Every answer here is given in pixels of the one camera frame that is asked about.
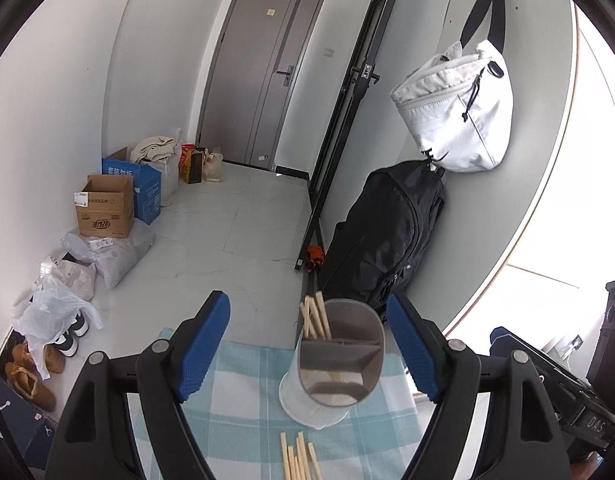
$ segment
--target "black speaker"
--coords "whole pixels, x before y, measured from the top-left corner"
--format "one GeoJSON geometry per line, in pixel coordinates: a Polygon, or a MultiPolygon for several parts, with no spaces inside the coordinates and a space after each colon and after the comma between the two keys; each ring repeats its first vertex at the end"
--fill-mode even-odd
{"type": "Polygon", "coordinates": [[[609,292],[601,336],[594,351],[588,381],[615,413],[615,281],[605,286],[609,292]]]}

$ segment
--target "black door frame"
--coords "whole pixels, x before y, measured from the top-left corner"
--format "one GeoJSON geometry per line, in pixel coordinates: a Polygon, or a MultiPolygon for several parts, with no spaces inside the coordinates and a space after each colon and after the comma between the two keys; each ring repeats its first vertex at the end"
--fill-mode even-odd
{"type": "MultiPolygon", "coordinates": [[[[354,77],[357,76],[354,72],[354,65],[361,53],[361,48],[363,48],[363,43],[369,33],[369,26],[371,24],[372,16],[374,15],[374,11],[376,10],[378,2],[381,0],[371,0],[369,2],[369,6],[367,6],[367,12],[365,14],[365,18],[363,18],[363,25],[361,25],[361,31],[359,33],[359,37],[356,40],[356,44],[354,45],[354,50],[350,56],[350,62],[348,63],[347,71],[345,72],[345,77],[343,78],[343,83],[341,83],[341,90],[339,91],[339,95],[336,99],[336,104],[334,105],[334,110],[332,111],[332,116],[330,118],[330,122],[327,126],[327,130],[325,131],[325,137],[323,138],[323,142],[321,144],[321,149],[318,152],[318,158],[316,159],[316,164],[314,170],[312,171],[312,177],[309,180],[309,194],[310,200],[312,200],[313,195],[317,191],[316,186],[318,185],[318,180],[321,175],[321,171],[323,170],[323,165],[325,163],[325,158],[327,156],[327,152],[332,142],[332,137],[334,136],[334,130],[336,128],[336,123],[339,119],[341,113],[343,113],[343,104],[345,102],[345,94],[347,92],[348,86],[351,83],[356,83],[354,77]]],[[[372,34],[376,33],[377,27],[374,28],[372,34]]]]}
{"type": "MultiPolygon", "coordinates": [[[[299,250],[299,256],[297,257],[297,261],[294,266],[295,270],[300,270],[300,268],[303,266],[303,262],[306,259],[308,246],[312,240],[312,237],[315,235],[316,229],[318,227],[318,221],[319,218],[321,218],[321,212],[323,211],[323,206],[325,205],[327,194],[329,193],[330,187],[332,186],[332,180],[334,179],[336,169],[341,160],[341,156],[343,155],[343,150],[345,149],[345,144],[347,142],[348,136],[350,136],[351,127],[354,123],[356,112],[359,110],[361,101],[365,97],[365,93],[367,92],[367,88],[369,87],[369,82],[371,80],[374,80],[375,82],[379,80],[380,76],[374,73],[377,54],[379,53],[381,41],[383,40],[383,35],[385,34],[385,29],[387,28],[387,22],[389,22],[389,17],[392,14],[392,9],[394,8],[395,2],[396,0],[385,0],[385,4],[383,5],[383,11],[381,12],[379,18],[379,23],[377,24],[376,31],[374,32],[374,36],[370,42],[369,49],[367,50],[367,54],[362,64],[361,73],[357,75],[352,99],[350,101],[350,104],[348,105],[347,110],[345,110],[345,119],[343,120],[343,125],[341,126],[341,130],[339,131],[337,139],[334,140],[334,150],[332,150],[332,155],[327,162],[327,169],[325,170],[323,182],[321,183],[321,187],[318,192],[314,193],[314,196],[311,197],[312,215],[310,215],[307,229],[303,236],[303,242],[299,250]]],[[[336,121],[337,117],[338,114],[333,114],[330,121],[330,125],[332,126],[331,136],[334,132],[334,124],[332,124],[332,121],[336,121]]],[[[322,154],[322,158],[324,160],[325,152],[323,150],[327,151],[327,145],[325,147],[321,147],[321,153],[319,154],[319,157],[321,157],[322,154]]],[[[316,183],[318,182],[318,174],[313,173],[313,176],[314,175],[316,175],[316,179],[313,178],[313,182],[316,183]]]]}
{"type": "MultiPolygon", "coordinates": [[[[223,20],[223,25],[221,26],[221,30],[219,32],[219,39],[217,40],[217,44],[214,46],[214,53],[212,54],[212,62],[210,62],[210,69],[208,70],[208,78],[205,80],[205,88],[203,89],[203,99],[201,101],[201,111],[199,113],[199,121],[196,125],[195,142],[197,145],[201,142],[201,128],[203,126],[203,118],[205,115],[205,110],[208,105],[208,97],[210,95],[210,86],[212,84],[212,78],[214,78],[214,71],[216,69],[217,60],[219,59],[219,51],[221,49],[221,44],[223,43],[223,37],[225,36],[226,30],[228,28],[228,24],[230,23],[230,19],[232,18],[232,13],[234,12],[234,9],[236,7],[236,1],[237,0],[232,0],[230,2],[230,6],[228,7],[228,12],[226,13],[225,19],[223,20]]],[[[292,92],[294,92],[294,85],[296,84],[297,76],[299,75],[301,65],[303,65],[303,59],[305,57],[306,50],[308,49],[308,43],[309,43],[310,37],[312,37],[312,32],[316,25],[316,19],[318,18],[318,15],[321,13],[321,7],[323,7],[323,0],[318,0],[318,4],[316,4],[316,10],[314,13],[314,17],[312,18],[312,21],[310,22],[309,27],[307,29],[307,35],[306,35],[305,41],[303,42],[303,47],[301,47],[301,52],[299,54],[299,60],[297,60],[297,66],[294,69],[294,72],[292,73],[292,78],[290,79],[290,89],[288,90],[288,95],[283,104],[283,109],[281,110],[279,126],[277,127],[276,136],[274,138],[274,145],[272,147],[272,154],[270,156],[270,168],[273,165],[274,155],[276,154],[276,149],[279,145],[279,139],[281,137],[281,130],[283,129],[285,117],[288,113],[288,107],[290,106],[292,92]]],[[[248,167],[250,166],[249,164],[241,164],[240,162],[237,162],[237,164],[248,166],[248,167]]],[[[256,166],[256,168],[259,170],[265,169],[259,166],[256,166]]]]}

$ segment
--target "black metal door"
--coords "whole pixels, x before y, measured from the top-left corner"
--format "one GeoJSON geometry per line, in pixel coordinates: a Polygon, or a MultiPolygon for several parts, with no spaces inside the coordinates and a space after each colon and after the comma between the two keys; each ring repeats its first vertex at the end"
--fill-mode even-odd
{"type": "Polygon", "coordinates": [[[373,80],[376,83],[379,80],[379,75],[374,73],[375,60],[395,1],[372,0],[369,4],[363,27],[361,27],[359,38],[350,59],[348,72],[343,80],[343,85],[341,85],[341,92],[310,180],[309,193],[312,202],[312,215],[303,236],[303,243],[295,266],[296,270],[303,266],[308,245],[318,226],[318,219],[321,216],[323,205],[327,199],[332,179],[341,160],[361,100],[365,96],[369,82],[373,80]]]}

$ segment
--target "checkered tablecloth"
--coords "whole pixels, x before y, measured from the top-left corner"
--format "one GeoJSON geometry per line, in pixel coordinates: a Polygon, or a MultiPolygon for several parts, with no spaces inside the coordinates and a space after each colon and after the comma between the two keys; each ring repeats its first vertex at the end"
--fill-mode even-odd
{"type": "MultiPolygon", "coordinates": [[[[315,431],[283,411],[279,384],[293,351],[223,342],[184,413],[217,479],[283,480],[280,433],[313,442],[325,480],[399,479],[421,440],[400,357],[387,354],[380,383],[331,428],[315,431]]],[[[162,478],[145,422],[133,416],[148,480],[162,478]]]]}

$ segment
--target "chopstick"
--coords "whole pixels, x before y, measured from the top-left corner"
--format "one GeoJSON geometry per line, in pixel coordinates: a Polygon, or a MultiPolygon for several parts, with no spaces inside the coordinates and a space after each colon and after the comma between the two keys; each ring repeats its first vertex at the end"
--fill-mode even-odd
{"type": "Polygon", "coordinates": [[[299,431],[297,435],[297,449],[299,449],[299,455],[301,457],[303,473],[305,473],[306,480],[312,480],[312,476],[309,473],[308,454],[306,452],[306,441],[303,438],[303,432],[299,431]]]}
{"type": "Polygon", "coordinates": [[[309,317],[309,304],[301,302],[301,313],[303,314],[303,337],[316,337],[316,332],[309,317]]]}
{"type": "Polygon", "coordinates": [[[314,466],[316,480],[323,480],[323,475],[321,475],[321,468],[318,466],[318,460],[316,459],[316,450],[314,449],[314,444],[312,444],[311,442],[307,443],[307,448],[309,449],[309,455],[312,459],[312,465],[314,466]]]}
{"type": "Polygon", "coordinates": [[[294,453],[294,450],[294,446],[288,446],[287,436],[282,432],[281,458],[283,459],[283,476],[285,480],[312,480],[309,470],[308,450],[316,480],[323,480],[321,468],[318,465],[318,460],[316,458],[316,449],[314,444],[308,442],[306,448],[306,441],[302,431],[299,431],[297,434],[296,454],[294,453]]]}
{"type": "Polygon", "coordinates": [[[292,446],[288,446],[288,461],[290,462],[290,477],[292,480],[300,480],[296,458],[294,457],[294,448],[292,446]]]}
{"type": "Polygon", "coordinates": [[[319,316],[318,308],[316,307],[314,298],[306,296],[306,304],[309,305],[309,312],[316,326],[316,334],[319,336],[319,338],[325,339],[325,331],[323,330],[323,324],[321,323],[321,317],[319,316]]]}
{"type": "Polygon", "coordinates": [[[323,301],[323,293],[319,290],[314,295],[316,300],[316,306],[318,306],[318,311],[323,318],[323,328],[325,329],[325,337],[328,339],[332,338],[332,331],[330,330],[330,321],[327,318],[327,312],[325,310],[325,301],[323,301]]]}
{"type": "Polygon", "coordinates": [[[292,480],[290,462],[288,461],[288,441],[285,433],[281,433],[281,458],[283,460],[283,478],[285,480],[292,480]]]}

